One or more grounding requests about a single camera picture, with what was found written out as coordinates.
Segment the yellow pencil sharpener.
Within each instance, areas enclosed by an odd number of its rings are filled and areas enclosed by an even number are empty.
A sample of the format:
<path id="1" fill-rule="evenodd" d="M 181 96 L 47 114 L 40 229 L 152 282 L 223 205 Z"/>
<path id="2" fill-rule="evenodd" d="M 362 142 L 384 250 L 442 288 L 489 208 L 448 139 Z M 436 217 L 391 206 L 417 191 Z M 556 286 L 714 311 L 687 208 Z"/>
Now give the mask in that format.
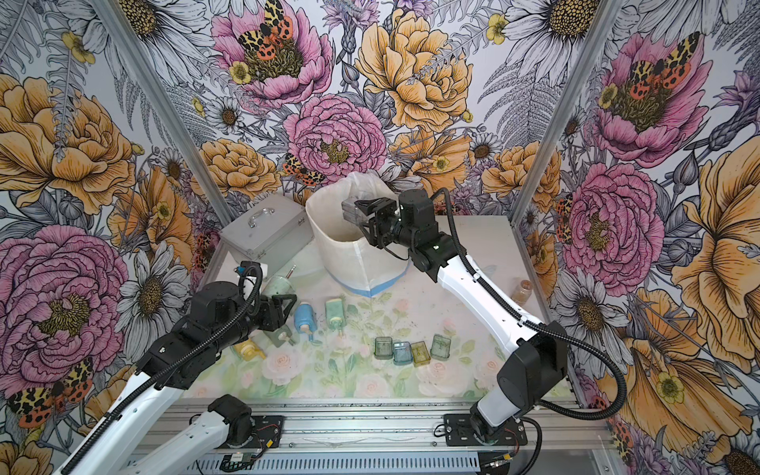
<path id="1" fill-rule="evenodd" d="M 244 342 L 235 344 L 233 350 L 243 361 L 265 360 L 266 358 L 265 352 L 252 340 L 245 340 Z"/>

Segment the grey translucent shavings tray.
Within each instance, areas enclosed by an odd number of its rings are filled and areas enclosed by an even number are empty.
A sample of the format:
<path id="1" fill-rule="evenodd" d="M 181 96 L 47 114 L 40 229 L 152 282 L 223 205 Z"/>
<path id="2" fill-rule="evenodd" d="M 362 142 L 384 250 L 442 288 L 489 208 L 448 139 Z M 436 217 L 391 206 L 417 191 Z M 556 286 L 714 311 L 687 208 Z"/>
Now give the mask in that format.
<path id="1" fill-rule="evenodd" d="M 366 215 L 356 206 L 356 200 L 348 198 L 342 201 L 342 217 L 344 221 L 361 227 L 366 221 Z"/>

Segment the dark green pencil sharpener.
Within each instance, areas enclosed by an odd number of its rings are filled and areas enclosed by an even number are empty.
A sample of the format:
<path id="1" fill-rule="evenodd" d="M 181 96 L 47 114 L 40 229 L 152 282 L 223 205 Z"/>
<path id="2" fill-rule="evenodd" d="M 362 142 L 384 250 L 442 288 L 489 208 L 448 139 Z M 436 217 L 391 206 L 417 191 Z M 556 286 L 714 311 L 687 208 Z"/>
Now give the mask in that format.
<path id="1" fill-rule="evenodd" d="M 291 332 L 287 328 L 279 329 L 277 332 L 265 332 L 267 338 L 276 348 L 281 348 L 285 344 L 294 346 L 296 344 Z"/>

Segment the blue pencil sharpener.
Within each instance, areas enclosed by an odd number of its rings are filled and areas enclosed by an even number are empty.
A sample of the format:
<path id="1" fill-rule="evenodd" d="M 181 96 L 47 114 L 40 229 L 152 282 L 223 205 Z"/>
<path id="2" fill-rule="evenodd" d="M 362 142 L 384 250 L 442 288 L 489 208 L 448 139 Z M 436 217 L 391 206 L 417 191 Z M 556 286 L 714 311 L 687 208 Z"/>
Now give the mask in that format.
<path id="1" fill-rule="evenodd" d="M 318 330 L 317 320 L 313 306 L 308 302 L 301 302 L 294 313 L 294 325 L 299 334 L 304 334 L 309 342 L 315 341 Z"/>

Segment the teal square pencil sharpener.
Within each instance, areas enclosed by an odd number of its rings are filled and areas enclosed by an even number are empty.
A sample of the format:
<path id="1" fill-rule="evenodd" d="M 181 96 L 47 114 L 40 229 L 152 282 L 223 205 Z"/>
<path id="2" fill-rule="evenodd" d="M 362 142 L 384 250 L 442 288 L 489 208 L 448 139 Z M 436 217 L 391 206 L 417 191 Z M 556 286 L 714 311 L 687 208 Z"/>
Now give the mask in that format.
<path id="1" fill-rule="evenodd" d="M 325 302 L 325 312 L 328 327 L 338 333 L 344 331 L 346 326 L 346 313 L 344 312 L 344 300 L 332 298 Z"/>

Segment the translucent green shavings tray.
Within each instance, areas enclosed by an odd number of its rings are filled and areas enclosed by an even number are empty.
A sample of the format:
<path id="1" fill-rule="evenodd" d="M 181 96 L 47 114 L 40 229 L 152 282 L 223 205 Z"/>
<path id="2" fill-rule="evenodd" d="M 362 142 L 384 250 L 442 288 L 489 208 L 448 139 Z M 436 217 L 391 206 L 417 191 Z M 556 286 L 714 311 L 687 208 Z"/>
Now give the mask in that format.
<path id="1" fill-rule="evenodd" d="M 394 356 L 394 340 L 391 336 L 376 336 L 374 338 L 373 355 L 378 360 L 389 360 Z"/>

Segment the translucent blue shavings tray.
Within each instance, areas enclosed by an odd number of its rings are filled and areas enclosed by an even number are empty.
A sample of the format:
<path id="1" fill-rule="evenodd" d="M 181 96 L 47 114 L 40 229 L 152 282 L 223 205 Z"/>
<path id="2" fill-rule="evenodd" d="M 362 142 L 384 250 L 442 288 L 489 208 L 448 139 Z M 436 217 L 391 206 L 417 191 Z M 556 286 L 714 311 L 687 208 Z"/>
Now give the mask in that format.
<path id="1" fill-rule="evenodd" d="M 409 342 L 393 342 L 393 362 L 396 366 L 406 366 L 414 362 Z"/>

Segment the clear teal shavings tray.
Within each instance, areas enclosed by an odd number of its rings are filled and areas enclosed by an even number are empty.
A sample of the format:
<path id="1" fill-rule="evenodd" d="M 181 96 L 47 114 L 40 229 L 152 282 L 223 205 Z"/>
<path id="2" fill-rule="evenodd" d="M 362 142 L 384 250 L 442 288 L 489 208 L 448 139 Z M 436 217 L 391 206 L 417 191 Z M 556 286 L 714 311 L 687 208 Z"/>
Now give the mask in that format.
<path id="1" fill-rule="evenodd" d="M 443 334 L 435 334 L 431 342 L 431 358 L 438 361 L 447 361 L 450 358 L 451 338 Z"/>

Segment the translucent yellow shavings tray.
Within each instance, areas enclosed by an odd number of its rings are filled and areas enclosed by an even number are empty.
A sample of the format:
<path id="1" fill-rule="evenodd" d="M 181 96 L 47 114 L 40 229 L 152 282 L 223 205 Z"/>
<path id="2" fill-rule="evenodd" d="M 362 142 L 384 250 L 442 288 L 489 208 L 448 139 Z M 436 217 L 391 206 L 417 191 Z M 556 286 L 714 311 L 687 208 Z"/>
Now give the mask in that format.
<path id="1" fill-rule="evenodd" d="M 423 340 L 420 342 L 412 342 L 411 352 L 415 367 L 421 367 L 431 363 L 431 354 L 429 353 L 427 344 Z"/>

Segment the grey-green pencil sharpener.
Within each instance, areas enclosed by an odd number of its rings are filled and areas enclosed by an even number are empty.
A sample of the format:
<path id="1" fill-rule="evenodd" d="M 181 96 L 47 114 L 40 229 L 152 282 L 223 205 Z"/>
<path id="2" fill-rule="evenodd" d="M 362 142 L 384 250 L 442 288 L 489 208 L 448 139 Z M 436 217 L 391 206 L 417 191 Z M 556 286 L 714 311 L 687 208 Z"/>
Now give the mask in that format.
<path id="1" fill-rule="evenodd" d="M 297 266 L 293 265 L 284 275 L 275 275 L 271 277 L 267 285 L 264 287 L 262 294 L 266 297 L 295 295 L 295 287 L 292 284 L 290 277 L 293 275 L 296 268 Z"/>

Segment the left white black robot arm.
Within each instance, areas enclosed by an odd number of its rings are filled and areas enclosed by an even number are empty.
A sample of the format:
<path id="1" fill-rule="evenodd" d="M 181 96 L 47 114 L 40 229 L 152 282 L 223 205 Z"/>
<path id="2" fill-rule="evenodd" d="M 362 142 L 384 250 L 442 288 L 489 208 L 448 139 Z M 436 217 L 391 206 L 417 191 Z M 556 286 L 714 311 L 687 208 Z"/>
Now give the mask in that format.
<path id="1" fill-rule="evenodd" d="M 296 306 L 295 293 L 267 296 L 265 265 L 245 261 L 236 282 L 212 282 L 192 298 L 188 314 L 156 340 L 140 359 L 122 394 L 76 451 L 61 474 L 120 474 L 164 412 L 180 399 L 221 353 L 256 330 L 283 327 Z M 243 443 L 253 433 L 251 410 L 225 395 L 183 433 L 144 459 L 142 474 L 176 473 L 187 462 L 227 441 Z"/>

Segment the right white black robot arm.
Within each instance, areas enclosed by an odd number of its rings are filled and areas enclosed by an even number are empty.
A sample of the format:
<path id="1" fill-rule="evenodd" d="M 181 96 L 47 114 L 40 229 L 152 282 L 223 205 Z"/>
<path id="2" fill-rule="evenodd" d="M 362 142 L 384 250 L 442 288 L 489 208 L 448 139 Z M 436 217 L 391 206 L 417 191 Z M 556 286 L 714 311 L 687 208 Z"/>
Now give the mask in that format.
<path id="1" fill-rule="evenodd" d="M 546 324 L 502 291 L 463 247 L 447 189 L 433 195 L 408 190 L 397 198 L 342 202 L 344 219 L 360 229 L 376 249 L 401 245 L 413 265 L 454 295 L 485 326 L 506 360 L 497 385 L 470 410 L 470 425 L 481 443 L 494 443 L 505 425 L 522 419 L 536 406 L 578 421 L 603 421 L 617 415 L 627 401 L 621 368 L 603 350 Z M 567 375 L 568 350 L 575 346 L 607 367 L 617 384 L 615 399 L 595 412 L 570 410 L 544 400 Z"/>

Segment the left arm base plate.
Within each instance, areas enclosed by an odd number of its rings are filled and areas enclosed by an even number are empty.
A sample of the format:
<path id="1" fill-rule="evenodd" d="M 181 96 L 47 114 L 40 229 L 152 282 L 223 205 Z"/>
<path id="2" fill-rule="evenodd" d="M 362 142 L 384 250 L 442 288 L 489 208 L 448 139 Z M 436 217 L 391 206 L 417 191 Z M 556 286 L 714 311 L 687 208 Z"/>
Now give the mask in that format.
<path id="1" fill-rule="evenodd" d="M 225 441 L 218 449 L 259 450 L 280 447 L 285 417 L 249 416 L 233 422 Z"/>

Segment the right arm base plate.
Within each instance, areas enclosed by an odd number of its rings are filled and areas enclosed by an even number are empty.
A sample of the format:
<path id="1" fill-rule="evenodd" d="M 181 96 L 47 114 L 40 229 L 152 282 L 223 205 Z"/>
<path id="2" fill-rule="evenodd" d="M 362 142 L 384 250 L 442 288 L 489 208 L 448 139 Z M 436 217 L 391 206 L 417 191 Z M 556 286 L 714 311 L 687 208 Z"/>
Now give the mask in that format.
<path id="1" fill-rule="evenodd" d="M 528 443 L 522 422 L 510 418 L 492 427 L 470 414 L 445 414 L 443 438 L 448 447 L 523 447 Z"/>

